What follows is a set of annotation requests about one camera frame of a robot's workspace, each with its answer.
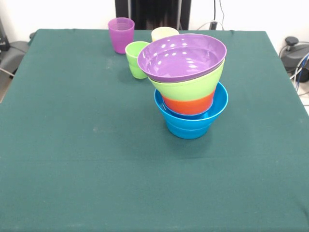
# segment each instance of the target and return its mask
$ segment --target bowl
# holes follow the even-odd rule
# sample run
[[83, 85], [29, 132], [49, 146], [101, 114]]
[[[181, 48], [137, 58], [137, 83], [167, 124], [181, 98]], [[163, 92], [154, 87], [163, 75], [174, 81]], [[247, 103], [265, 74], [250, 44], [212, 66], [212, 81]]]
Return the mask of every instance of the bowl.
[[192, 80], [216, 69], [226, 57], [226, 46], [202, 34], [180, 34], [150, 43], [140, 53], [138, 65], [157, 82]]
[[199, 115], [211, 107], [214, 92], [215, 90], [203, 98], [192, 101], [178, 101], [165, 97], [164, 95], [162, 95], [162, 98], [167, 108], [176, 114]]
[[216, 88], [224, 62], [214, 71], [199, 78], [177, 83], [161, 83], [149, 78], [154, 87], [160, 91], [164, 97], [178, 101], [192, 101], [203, 98], [211, 94]]
[[214, 93], [211, 108], [198, 119], [184, 119], [173, 116], [168, 110], [166, 110], [163, 107], [161, 93], [157, 89], [154, 92], [155, 103], [164, 116], [168, 130], [182, 139], [195, 139], [204, 135], [211, 123], [217, 119], [226, 108], [228, 102], [226, 88], [219, 82]]

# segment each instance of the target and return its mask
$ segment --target yellow cup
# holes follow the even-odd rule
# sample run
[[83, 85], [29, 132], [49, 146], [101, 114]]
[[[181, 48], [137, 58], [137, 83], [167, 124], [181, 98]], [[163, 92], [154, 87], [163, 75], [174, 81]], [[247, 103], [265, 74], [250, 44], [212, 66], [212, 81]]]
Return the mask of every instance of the yellow cup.
[[151, 32], [151, 38], [153, 41], [172, 35], [179, 35], [179, 32], [175, 28], [169, 28], [169, 27], [159, 27]]

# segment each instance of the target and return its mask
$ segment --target black device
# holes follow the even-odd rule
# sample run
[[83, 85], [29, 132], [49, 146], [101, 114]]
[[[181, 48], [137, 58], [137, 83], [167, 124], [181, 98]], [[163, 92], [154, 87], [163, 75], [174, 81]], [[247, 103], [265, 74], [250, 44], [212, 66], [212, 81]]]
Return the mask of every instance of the black device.
[[[309, 43], [299, 42], [294, 36], [285, 38], [286, 46], [280, 51], [279, 56], [288, 73], [294, 74], [298, 63], [304, 56], [309, 53]], [[301, 73], [296, 76], [299, 82], [306, 82], [309, 80], [309, 62], [307, 62]]]

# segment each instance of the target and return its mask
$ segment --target black cable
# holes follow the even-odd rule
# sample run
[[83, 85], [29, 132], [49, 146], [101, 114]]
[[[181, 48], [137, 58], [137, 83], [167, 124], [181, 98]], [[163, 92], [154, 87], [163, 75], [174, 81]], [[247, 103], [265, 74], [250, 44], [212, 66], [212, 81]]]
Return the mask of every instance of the black cable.
[[216, 0], [213, 0], [214, 15], [213, 20], [216, 20]]
[[221, 12], [222, 12], [222, 14], [223, 14], [223, 18], [222, 18], [222, 24], [223, 24], [223, 22], [224, 22], [224, 12], [223, 12], [223, 10], [222, 10], [222, 5], [221, 5], [221, 0], [219, 0], [219, 4], [220, 4], [220, 8], [221, 8]]

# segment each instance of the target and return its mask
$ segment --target plastic cup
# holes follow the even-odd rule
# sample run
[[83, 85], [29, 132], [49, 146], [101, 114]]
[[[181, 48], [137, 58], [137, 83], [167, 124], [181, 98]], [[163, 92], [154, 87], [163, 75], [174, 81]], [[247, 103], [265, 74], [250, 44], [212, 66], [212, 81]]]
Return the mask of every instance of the plastic cup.
[[134, 25], [129, 18], [114, 18], [108, 22], [112, 47], [116, 53], [126, 53], [126, 46], [134, 40]]
[[151, 39], [156, 41], [172, 35], [179, 35], [179, 32], [175, 28], [160, 27], [151, 32]]
[[126, 58], [129, 62], [129, 68], [132, 75], [137, 79], [144, 79], [147, 75], [140, 69], [137, 64], [137, 57], [139, 56], [141, 50], [147, 46], [149, 43], [145, 41], [136, 41], [128, 44], [126, 46]]

